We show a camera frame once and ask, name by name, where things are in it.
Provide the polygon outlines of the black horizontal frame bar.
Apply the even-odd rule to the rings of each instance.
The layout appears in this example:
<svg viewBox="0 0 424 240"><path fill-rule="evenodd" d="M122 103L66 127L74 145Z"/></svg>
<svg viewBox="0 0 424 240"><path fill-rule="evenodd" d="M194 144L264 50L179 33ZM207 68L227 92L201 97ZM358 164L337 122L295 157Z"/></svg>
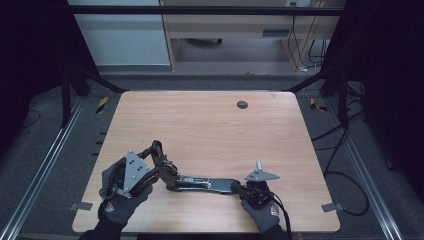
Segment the black horizontal frame bar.
<svg viewBox="0 0 424 240"><path fill-rule="evenodd" d="M95 6L70 5L74 14L160 14L160 15L296 15L340 16L345 8L237 7L237 6Z"/></svg>

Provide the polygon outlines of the person's right hand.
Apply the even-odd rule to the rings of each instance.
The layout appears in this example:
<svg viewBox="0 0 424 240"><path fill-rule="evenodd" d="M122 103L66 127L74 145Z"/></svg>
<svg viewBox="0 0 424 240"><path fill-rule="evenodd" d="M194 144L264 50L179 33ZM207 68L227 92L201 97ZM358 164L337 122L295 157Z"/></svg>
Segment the person's right hand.
<svg viewBox="0 0 424 240"><path fill-rule="evenodd" d="M274 202L269 202L259 209L253 208L246 200L241 201L242 208L253 219L261 234L271 229L280 229L279 207Z"/></svg>

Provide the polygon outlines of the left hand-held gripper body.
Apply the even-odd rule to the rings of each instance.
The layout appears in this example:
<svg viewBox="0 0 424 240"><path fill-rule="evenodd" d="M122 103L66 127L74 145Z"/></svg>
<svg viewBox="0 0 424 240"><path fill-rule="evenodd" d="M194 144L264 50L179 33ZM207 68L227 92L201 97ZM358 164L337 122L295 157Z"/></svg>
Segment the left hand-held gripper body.
<svg viewBox="0 0 424 240"><path fill-rule="evenodd" d="M126 198L135 196L135 190L142 183L143 177L151 170L150 166L135 152L129 150L125 161L123 185L117 193Z"/></svg>

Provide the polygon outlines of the dark object under desk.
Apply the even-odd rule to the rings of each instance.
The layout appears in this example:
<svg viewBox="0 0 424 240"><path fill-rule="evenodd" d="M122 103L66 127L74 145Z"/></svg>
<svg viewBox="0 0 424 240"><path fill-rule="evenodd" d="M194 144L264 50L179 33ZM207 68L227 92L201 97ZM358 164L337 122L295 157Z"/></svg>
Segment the dark object under desk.
<svg viewBox="0 0 424 240"><path fill-rule="evenodd" d="M194 38L187 38L185 41L189 44L196 45L196 46L214 46L214 45L220 45L222 44L222 39L194 39Z"/></svg>

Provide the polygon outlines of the light wooden desk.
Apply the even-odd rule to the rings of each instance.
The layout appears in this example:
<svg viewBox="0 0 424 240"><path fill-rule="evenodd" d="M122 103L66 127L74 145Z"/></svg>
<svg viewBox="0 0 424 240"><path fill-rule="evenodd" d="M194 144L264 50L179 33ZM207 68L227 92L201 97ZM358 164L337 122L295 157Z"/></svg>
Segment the light wooden desk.
<svg viewBox="0 0 424 240"><path fill-rule="evenodd" d="M343 7L347 0L159 0L161 6ZM337 16L165 15L168 52L176 61L179 39L271 38L285 48L294 70L307 66L306 53L315 40L332 38Z"/></svg>

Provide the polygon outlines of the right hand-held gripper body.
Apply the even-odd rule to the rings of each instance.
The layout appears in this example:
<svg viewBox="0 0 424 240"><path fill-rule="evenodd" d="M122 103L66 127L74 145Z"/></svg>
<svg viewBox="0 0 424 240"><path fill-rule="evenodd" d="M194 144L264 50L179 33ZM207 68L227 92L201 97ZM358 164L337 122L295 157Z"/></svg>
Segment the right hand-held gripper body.
<svg viewBox="0 0 424 240"><path fill-rule="evenodd" d="M267 182L279 179L278 175L265 171L254 170L245 177L246 188L240 188L245 199L253 208L259 209L269 203L273 198L273 194L268 187Z"/></svg>

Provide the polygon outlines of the person's left hand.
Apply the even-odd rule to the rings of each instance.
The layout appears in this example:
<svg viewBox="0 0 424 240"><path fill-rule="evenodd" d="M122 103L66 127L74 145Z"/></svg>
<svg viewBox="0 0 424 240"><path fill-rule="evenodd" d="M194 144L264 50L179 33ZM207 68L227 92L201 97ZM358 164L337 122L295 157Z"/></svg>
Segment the person's left hand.
<svg viewBox="0 0 424 240"><path fill-rule="evenodd" d="M113 223L126 225L136 208L148 199L148 196L153 191L153 187L148 186L139 196L132 198L126 198L119 194L111 196L111 179L114 170L115 165L112 164L102 172L102 187L99 190L102 203L99 213L102 217L106 217Z"/></svg>

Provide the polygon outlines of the black metal frame stand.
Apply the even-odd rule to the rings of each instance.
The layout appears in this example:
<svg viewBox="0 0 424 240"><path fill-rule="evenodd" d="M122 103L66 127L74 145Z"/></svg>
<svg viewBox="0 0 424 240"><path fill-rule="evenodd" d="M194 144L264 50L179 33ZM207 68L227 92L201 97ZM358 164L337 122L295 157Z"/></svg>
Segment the black metal frame stand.
<svg viewBox="0 0 424 240"><path fill-rule="evenodd" d="M297 93L305 87L324 79L324 84L321 87L320 93L323 97L331 96L335 90L338 91L338 120L342 127L347 129L349 118L347 113L347 74L342 67L329 66L324 70L320 70L315 75L307 78L286 89L286 92Z"/></svg>
<svg viewBox="0 0 424 240"><path fill-rule="evenodd" d="M79 65L68 65L61 72L62 96L62 127L71 119L70 87L73 87L78 96L88 96L91 89L86 80L93 80L114 93L124 93L126 89L118 87L101 77L98 73L87 70Z"/></svg>

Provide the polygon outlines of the black stapler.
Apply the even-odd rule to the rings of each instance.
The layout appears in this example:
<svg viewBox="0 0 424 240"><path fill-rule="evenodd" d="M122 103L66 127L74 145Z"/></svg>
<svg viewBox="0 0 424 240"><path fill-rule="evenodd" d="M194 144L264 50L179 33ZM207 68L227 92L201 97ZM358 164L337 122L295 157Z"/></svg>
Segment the black stapler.
<svg viewBox="0 0 424 240"><path fill-rule="evenodd" d="M201 191L222 195L236 194L234 187L239 184L238 180L181 175L173 162L167 159L160 141L154 140L151 147L154 165L159 168L159 178L165 183L167 190L175 192Z"/></svg>

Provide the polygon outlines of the yellow-handled tool right floor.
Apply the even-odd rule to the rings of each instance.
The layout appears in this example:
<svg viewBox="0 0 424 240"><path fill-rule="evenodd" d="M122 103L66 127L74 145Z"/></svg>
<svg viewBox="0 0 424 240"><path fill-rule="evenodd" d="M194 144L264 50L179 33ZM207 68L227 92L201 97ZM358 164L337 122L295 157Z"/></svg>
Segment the yellow-handled tool right floor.
<svg viewBox="0 0 424 240"><path fill-rule="evenodd" d="M315 98L310 98L310 107L311 107L311 109L317 110L317 111L320 111L320 112L328 112L328 108L326 106L318 106L317 105Z"/></svg>

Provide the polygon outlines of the aluminium floor rail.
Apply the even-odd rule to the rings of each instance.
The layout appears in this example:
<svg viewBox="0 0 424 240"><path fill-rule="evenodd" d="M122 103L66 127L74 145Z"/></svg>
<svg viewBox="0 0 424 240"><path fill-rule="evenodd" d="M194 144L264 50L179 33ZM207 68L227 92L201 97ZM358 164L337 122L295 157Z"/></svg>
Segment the aluminium floor rail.
<svg viewBox="0 0 424 240"><path fill-rule="evenodd" d="M60 155L69 134L73 130L78 119L81 108L85 103L85 97L77 97L71 110L68 122L60 128L55 140L45 155L40 167L33 177L21 201L16 207L13 215L7 221L5 227L0 232L0 240L15 240L24 222L26 221L35 201L37 200L45 182L48 178L58 156Z"/></svg>
<svg viewBox="0 0 424 240"><path fill-rule="evenodd" d="M334 122L336 124L340 124L338 120L338 104L336 104L333 100L326 100L326 104ZM349 124L357 118L362 118L364 115L363 109L354 100L348 101L347 113ZM368 206L376 217L386 240L403 240L403 236L398 225L383 199L373 177L366 168L352 137L349 135L349 131L342 129L340 130L340 135L341 146L347 154L355 172L354 180L359 184L362 193L368 200Z"/></svg>

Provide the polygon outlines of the yellow black striped tape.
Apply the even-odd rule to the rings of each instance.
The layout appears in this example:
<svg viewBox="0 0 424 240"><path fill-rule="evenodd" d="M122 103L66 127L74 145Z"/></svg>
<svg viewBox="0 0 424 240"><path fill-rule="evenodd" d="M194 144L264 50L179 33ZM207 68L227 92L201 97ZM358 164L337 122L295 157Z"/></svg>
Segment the yellow black striped tape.
<svg viewBox="0 0 424 240"><path fill-rule="evenodd" d="M96 114L101 114L101 113L103 112L103 109L104 109L104 107L105 107L105 105L106 105L106 103L107 103L108 99L109 99L109 97L103 97L103 98L100 100L100 102L99 102L99 104L98 104L98 107L97 107L97 109L96 109Z"/></svg>

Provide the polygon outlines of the black curtain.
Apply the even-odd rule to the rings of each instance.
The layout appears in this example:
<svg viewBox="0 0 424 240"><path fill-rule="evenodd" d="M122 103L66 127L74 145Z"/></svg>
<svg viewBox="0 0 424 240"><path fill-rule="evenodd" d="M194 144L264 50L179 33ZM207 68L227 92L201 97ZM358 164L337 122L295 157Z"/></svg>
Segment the black curtain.
<svg viewBox="0 0 424 240"><path fill-rule="evenodd" d="M346 0L330 55L356 30L348 78L365 85L365 110L388 158L424 202L424 0Z"/></svg>
<svg viewBox="0 0 424 240"><path fill-rule="evenodd" d="M97 71L73 14L56 10L68 0L0 0L0 156L13 144L30 100L60 85L60 59ZM51 6L54 9L44 11Z"/></svg>

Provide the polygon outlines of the white cabinet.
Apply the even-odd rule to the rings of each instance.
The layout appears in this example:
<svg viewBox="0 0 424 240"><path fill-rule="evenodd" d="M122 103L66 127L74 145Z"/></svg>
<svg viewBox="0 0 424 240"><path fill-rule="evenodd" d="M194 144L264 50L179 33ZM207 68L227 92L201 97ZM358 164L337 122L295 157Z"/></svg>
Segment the white cabinet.
<svg viewBox="0 0 424 240"><path fill-rule="evenodd" d="M76 14L97 66L169 65L161 15Z"/></svg>

